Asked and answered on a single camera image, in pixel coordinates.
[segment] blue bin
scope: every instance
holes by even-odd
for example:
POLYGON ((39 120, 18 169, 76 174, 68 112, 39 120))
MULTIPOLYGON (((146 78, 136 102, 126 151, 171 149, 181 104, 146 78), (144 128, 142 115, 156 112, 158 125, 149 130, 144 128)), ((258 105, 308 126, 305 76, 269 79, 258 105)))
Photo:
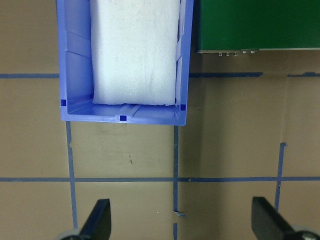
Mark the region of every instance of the blue bin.
POLYGON ((186 125, 194 0, 180 1, 175 105, 93 104, 89 0, 57 0, 60 110, 63 121, 186 125))

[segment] white foam padding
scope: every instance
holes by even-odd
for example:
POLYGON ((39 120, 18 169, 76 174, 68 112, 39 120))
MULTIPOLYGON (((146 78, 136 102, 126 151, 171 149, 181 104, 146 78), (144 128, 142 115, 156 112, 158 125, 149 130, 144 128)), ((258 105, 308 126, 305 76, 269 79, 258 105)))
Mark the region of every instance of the white foam padding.
POLYGON ((90 0, 95 104, 174 105, 180 0, 90 0))

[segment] green board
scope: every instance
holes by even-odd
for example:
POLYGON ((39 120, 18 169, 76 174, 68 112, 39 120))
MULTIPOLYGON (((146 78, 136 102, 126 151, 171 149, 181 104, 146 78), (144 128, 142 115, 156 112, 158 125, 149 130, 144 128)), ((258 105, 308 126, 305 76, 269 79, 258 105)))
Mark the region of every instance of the green board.
POLYGON ((320 49, 320 0, 198 0, 198 51, 320 49))

